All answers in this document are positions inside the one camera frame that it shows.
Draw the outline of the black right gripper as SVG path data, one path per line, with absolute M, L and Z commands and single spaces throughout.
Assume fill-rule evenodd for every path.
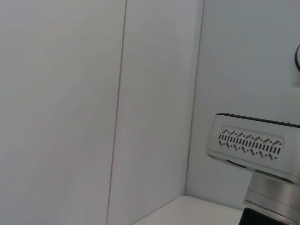
M 299 225 L 300 211 L 275 213 L 269 210 L 245 208 L 240 218 L 240 225 Z

